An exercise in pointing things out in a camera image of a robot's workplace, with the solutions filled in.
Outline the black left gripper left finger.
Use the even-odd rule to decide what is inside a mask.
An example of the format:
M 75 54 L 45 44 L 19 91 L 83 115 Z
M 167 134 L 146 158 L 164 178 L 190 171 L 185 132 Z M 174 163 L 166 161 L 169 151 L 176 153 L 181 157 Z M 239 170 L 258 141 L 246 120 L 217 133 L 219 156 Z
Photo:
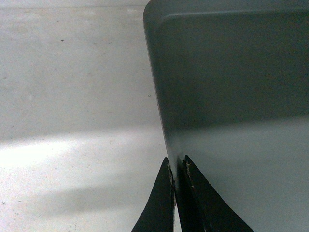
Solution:
M 133 232 L 173 232 L 174 180 L 167 157 L 163 159 L 152 191 Z

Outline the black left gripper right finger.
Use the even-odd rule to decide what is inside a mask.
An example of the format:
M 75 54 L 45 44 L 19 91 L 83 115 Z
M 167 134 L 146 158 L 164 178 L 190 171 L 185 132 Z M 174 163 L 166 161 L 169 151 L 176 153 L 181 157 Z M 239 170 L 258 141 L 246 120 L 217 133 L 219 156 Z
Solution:
M 252 232 L 188 155 L 177 167 L 177 206 L 183 232 Z

